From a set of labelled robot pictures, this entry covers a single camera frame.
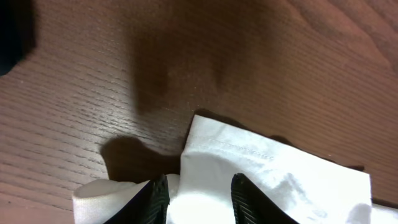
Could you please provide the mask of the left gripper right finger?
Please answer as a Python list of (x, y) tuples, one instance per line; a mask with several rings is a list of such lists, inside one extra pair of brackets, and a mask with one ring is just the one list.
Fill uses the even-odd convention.
[(242, 173), (232, 178), (231, 199), (236, 224), (298, 224)]

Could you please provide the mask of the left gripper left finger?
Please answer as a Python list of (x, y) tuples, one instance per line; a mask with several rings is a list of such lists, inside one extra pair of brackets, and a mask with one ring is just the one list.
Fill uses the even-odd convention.
[(169, 204), (168, 180), (162, 175), (150, 180), (104, 224), (166, 224)]

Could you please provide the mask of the white t-shirt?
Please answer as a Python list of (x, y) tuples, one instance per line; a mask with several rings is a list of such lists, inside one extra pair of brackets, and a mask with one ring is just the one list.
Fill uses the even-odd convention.
[(105, 223), (150, 180), (165, 175), (166, 223), (236, 223), (235, 174), (249, 178), (298, 223), (396, 223), (397, 206), (371, 197), (370, 175), (304, 152), (278, 136), (195, 115), (179, 155), (127, 136), (100, 150), (108, 171), (72, 195), (75, 223)]

